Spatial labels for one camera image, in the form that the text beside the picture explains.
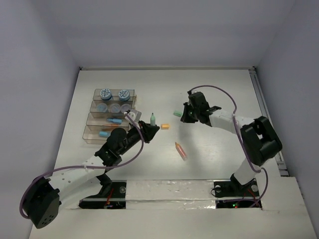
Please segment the green highlighter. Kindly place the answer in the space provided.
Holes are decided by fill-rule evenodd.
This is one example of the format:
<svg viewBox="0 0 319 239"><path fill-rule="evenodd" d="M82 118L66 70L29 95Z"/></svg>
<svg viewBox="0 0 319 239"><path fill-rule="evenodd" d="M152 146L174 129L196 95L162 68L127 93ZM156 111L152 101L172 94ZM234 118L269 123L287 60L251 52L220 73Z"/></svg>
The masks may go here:
<svg viewBox="0 0 319 239"><path fill-rule="evenodd" d="M150 117L150 125L151 125L151 126L155 126L155 125L156 125L156 118L155 118L154 113L151 114L151 117Z"/></svg>

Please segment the clear paperclip jar small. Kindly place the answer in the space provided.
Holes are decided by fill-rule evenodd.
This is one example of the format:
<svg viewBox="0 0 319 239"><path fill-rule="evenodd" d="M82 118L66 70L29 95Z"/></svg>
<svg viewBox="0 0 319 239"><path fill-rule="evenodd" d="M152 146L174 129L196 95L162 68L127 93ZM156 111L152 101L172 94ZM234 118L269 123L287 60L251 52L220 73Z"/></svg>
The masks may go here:
<svg viewBox="0 0 319 239"><path fill-rule="evenodd" d="M121 112L124 113L124 112L127 112L127 111L130 111L132 109L132 106L130 104L123 104L121 105Z"/></svg>

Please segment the small orange cap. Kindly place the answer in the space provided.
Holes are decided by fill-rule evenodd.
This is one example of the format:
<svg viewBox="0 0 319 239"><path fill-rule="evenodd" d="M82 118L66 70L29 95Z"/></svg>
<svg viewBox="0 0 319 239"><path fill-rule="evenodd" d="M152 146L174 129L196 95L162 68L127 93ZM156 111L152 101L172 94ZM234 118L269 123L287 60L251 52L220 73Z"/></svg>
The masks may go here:
<svg viewBox="0 0 319 239"><path fill-rule="evenodd" d="M170 125L168 123L161 124L161 129L169 129Z"/></svg>

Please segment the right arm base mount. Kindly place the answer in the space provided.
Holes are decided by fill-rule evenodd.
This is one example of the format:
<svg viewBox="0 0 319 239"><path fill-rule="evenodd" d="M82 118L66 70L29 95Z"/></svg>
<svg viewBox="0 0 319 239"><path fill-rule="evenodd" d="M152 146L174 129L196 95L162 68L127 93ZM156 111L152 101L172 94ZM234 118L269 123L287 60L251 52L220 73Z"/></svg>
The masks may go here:
<svg viewBox="0 0 319 239"><path fill-rule="evenodd" d="M231 175L229 180L214 181L210 194L217 199L217 208L262 208L255 178L242 185Z"/></svg>

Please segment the blue clear highlighter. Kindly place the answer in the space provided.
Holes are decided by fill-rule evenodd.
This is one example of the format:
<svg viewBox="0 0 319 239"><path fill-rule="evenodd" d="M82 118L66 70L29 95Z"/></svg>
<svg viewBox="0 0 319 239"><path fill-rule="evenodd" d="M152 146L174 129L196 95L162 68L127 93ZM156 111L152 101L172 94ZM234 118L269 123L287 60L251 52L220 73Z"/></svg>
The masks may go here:
<svg viewBox="0 0 319 239"><path fill-rule="evenodd" d="M106 131L100 131L100 132L99 132L99 137L108 138L110 135L111 135L110 132L106 132Z"/></svg>

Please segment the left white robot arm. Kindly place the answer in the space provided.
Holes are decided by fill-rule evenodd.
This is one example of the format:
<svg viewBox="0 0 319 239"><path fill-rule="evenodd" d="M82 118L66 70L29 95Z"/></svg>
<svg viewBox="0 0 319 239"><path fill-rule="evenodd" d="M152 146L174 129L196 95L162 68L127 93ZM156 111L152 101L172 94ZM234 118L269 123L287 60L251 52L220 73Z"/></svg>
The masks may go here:
<svg viewBox="0 0 319 239"><path fill-rule="evenodd" d="M49 225L65 207L65 198L86 182L96 178L93 191L108 196L112 180L107 172L124 166L121 156L140 142L150 143L160 127L144 121L133 124L129 131L115 128L103 146L80 165L71 165L45 172L31 182L20 203L20 215L41 229Z"/></svg>

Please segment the orange highlighter pen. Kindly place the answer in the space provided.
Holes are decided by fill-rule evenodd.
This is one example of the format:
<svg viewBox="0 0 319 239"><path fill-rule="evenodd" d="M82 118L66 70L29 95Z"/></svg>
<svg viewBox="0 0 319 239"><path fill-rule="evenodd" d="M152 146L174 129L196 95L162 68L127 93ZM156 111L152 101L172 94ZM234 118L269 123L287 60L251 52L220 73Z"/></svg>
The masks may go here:
<svg viewBox="0 0 319 239"><path fill-rule="evenodd" d="M182 160L186 161L187 155L186 155L185 151L183 150L183 148L181 147L181 145L179 143L175 142L175 148L176 148L177 152L179 153L180 157L182 158Z"/></svg>

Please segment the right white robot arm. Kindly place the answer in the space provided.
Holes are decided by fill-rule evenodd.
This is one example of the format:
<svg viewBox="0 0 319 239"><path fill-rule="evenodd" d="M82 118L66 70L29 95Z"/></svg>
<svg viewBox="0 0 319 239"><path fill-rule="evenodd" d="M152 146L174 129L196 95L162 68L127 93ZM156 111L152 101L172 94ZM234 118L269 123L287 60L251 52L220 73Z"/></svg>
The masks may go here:
<svg viewBox="0 0 319 239"><path fill-rule="evenodd" d="M229 188L234 195L243 194L255 175L269 159L274 158L283 146L269 119L236 116L221 107L210 107L202 92L188 91L181 122L200 122L237 135L245 160L230 177Z"/></svg>

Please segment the blue highlighter with cap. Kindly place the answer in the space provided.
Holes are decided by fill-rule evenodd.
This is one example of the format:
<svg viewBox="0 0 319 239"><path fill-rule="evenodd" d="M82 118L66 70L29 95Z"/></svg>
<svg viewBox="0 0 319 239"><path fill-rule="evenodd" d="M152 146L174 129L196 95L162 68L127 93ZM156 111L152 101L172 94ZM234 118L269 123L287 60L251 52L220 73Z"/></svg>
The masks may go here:
<svg viewBox="0 0 319 239"><path fill-rule="evenodd" d="M114 124L121 124L122 119L107 119L107 122L114 123Z"/></svg>

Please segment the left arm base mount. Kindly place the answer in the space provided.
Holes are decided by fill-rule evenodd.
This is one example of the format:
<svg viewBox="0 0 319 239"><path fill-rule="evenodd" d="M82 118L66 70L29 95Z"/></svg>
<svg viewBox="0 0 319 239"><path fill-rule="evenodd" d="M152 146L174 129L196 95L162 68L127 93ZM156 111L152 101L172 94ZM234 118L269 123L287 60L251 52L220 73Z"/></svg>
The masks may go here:
<svg viewBox="0 0 319 239"><path fill-rule="evenodd" d="M79 202L81 209L125 209L126 208L126 181L112 181L106 174L98 176L101 189Z"/></svg>

